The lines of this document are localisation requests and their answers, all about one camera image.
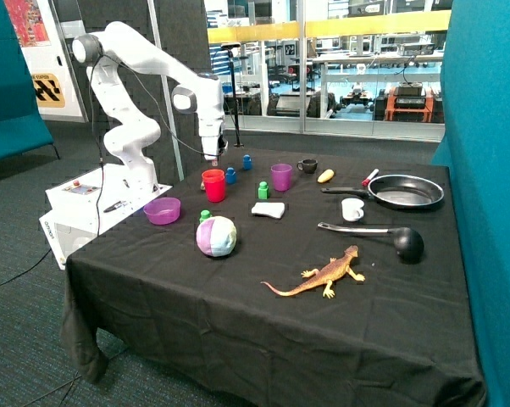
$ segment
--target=marker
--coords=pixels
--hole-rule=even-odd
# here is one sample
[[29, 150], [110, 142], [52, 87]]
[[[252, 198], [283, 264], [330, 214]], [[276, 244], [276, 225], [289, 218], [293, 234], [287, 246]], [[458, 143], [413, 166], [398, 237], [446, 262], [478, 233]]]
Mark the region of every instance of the marker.
[[126, 204], [127, 204], [126, 201], [118, 201], [114, 205], [107, 207], [104, 210], [104, 213], [106, 214], [107, 212], [112, 212], [113, 210], [116, 210], [117, 208], [121, 208], [122, 206], [124, 206]]
[[363, 181], [363, 187], [366, 187], [372, 179], [377, 176], [377, 173], [380, 172], [377, 168], [372, 171], [372, 173], [366, 177], [366, 179]]

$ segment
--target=glass window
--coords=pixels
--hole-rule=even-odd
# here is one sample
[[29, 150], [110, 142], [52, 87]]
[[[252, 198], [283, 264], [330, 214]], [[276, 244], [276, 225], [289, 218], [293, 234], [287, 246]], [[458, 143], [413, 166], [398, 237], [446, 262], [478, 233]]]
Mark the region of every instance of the glass window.
[[[450, 0], [216, 0], [228, 125], [439, 141]], [[221, 51], [238, 41], [233, 70]]]

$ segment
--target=white cup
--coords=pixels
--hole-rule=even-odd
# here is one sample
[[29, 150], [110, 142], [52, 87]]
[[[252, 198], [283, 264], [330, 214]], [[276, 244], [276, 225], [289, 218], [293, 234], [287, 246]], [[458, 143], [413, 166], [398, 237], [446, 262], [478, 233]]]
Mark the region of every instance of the white cup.
[[362, 207], [364, 201], [357, 198], [347, 198], [341, 201], [341, 216], [348, 222], [356, 222], [364, 216]]

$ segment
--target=orange lizard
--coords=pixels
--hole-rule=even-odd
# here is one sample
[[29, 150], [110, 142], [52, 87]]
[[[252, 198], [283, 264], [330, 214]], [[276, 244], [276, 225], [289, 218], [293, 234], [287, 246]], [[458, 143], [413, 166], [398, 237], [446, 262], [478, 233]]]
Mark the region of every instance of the orange lizard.
[[312, 278], [310, 278], [308, 281], [304, 282], [297, 288], [294, 288], [293, 290], [282, 292], [276, 290], [267, 282], [261, 282], [261, 284], [266, 284], [274, 293], [282, 297], [290, 297], [293, 295], [297, 295], [303, 291], [326, 284], [326, 288], [323, 291], [323, 297], [333, 298], [334, 290], [331, 290], [330, 286], [332, 286], [332, 282], [339, 280], [345, 274], [348, 274], [349, 276], [353, 277], [357, 282], [364, 281], [364, 276], [362, 274], [355, 274], [353, 270], [351, 270], [351, 267], [349, 266], [351, 264], [351, 260], [353, 260], [353, 258], [355, 257], [358, 257], [358, 247], [350, 246], [344, 253], [345, 255], [341, 259], [331, 258], [330, 263], [328, 263], [321, 270], [313, 269], [303, 271], [302, 277]]

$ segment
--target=orange machine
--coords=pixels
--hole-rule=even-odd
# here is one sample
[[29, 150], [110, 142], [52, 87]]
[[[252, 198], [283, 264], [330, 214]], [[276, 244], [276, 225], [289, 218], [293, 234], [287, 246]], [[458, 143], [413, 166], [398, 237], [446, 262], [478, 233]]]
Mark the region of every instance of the orange machine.
[[432, 122], [434, 94], [431, 88], [404, 82], [392, 87], [386, 99], [385, 120]]

